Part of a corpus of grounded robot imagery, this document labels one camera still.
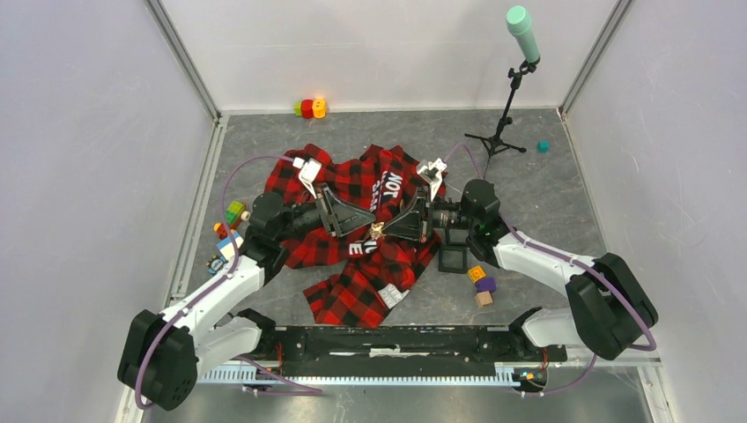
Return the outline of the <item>gold brooch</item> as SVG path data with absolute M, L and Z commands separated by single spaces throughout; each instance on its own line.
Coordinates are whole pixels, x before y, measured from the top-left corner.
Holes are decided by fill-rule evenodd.
M 380 238 L 382 238 L 384 236 L 384 233 L 383 233 L 384 226 L 385 226 L 384 222 L 373 223 L 368 230 L 368 234 L 367 234 L 368 238 L 374 241 L 377 241 Z

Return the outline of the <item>red black plaid shirt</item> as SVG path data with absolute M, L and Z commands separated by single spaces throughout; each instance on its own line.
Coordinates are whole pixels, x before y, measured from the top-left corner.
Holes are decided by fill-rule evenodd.
M 344 201 L 372 212 L 384 223 L 425 184 L 417 174 L 418 160 L 400 145 L 388 149 L 371 145 L 359 158 L 336 163 L 321 147 L 308 144 L 287 151 L 265 183 L 265 191 L 277 192 L 289 205 L 312 199 L 298 178 L 293 159 L 320 162 L 316 182 L 327 184 Z M 436 232 L 425 242 L 391 236 L 375 240 L 368 232 L 362 227 L 337 238 L 318 228 L 284 241 L 290 252 L 285 264 L 291 269 L 344 264 L 339 273 L 304 292 L 317 323 L 378 327 L 408 295 L 441 245 Z

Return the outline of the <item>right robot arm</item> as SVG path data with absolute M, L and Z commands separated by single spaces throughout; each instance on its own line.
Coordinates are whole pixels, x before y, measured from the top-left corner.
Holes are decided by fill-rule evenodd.
M 652 352 L 658 312 L 627 262 L 613 253 L 575 255 L 530 238 L 506 222 L 493 183 L 468 182 L 459 202 L 432 199 L 429 189 L 415 197 L 381 233 L 426 241 L 435 228 L 466 232 L 465 245 L 480 262 L 534 279 L 562 294 L 566 308 L 528 312 L 510 333 L 511 353 L 530 360 L 549 345 L 583 345 L 614 360 L 627 349 Z

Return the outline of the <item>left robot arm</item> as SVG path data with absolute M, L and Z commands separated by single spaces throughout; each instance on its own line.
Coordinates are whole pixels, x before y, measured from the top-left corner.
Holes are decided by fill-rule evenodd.
M 250 353 L 266 359 L 277 347 L 272 330 L 245 317 L 216 323 L 240 301 L 267 285 L 290 255 L 283 241 L 323 228 L 345 236 L 373 224 L 374 214 L 338 197 L 327 184 L 314 200 L 286 204 L 277 192 L 255 199 L 241 245 L 226 267 L 191 295 L 158 313 L 144 309 L 130 323 L 117 378 L 135 393 L 138 408 L 171 411 L 214 367 Z

